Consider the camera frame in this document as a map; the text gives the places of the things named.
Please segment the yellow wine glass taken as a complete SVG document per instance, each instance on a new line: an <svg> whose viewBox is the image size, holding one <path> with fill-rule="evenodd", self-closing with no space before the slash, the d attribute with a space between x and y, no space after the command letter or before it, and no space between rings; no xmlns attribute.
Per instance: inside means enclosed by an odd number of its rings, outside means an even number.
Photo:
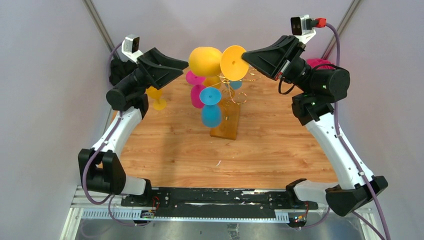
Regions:
<svg viewBox="0 0 424 240"><path fill-rule="evenodd" d="M224 51L211 46L199 46L188 57L188 66L199 77L220 74L229 81L239 81L249 71L249 64L242 59L247 51L240 45L232 45Z"/></svg>
<svg viewBox="0 0 424 240"><path fill-rule="evenodd" d="M156 89L153 86L150 86L146 89L146 94L153 99L153 108L157 111L161 111L166 108L167 102L163 96L163 90L162 89Z"/></svg>

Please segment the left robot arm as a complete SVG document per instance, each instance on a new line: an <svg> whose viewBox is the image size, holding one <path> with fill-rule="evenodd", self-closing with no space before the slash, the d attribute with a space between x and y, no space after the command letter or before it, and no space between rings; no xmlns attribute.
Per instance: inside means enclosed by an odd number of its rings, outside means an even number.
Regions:
<svg viewBox="0 0 424 240"><path fill-rule="evenodd" d="M79 152L80 178L84 194L92 204L101 205L113 196L132 195L135 202L146 207L153 201L150 180L126 174L120 156L149 109L147 89L162 89L181 76L189 64L166 56L155 47L145 53L124 48L121 52L136 68L107 92L106 99L117 115L91 148Z"/></svg>

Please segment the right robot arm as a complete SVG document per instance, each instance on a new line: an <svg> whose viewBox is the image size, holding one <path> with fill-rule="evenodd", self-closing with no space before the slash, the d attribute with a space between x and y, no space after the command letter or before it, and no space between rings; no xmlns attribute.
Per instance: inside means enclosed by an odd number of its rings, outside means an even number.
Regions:
<svg viewBox="0 0 424 240"><path fill-rule="evenodd" d="M335 183L298 179L286 186L286 204L298 209L305 202L328 205L343 217L370 203L388 187L353 150L336 121L335 104L347 97L350 73L334 64L310 66L301 57L305 44L283 35L272 45L247 51L242 59L269 79L293 84L301 90L292 97L292 112L312 134L330 161Z"/></svg>

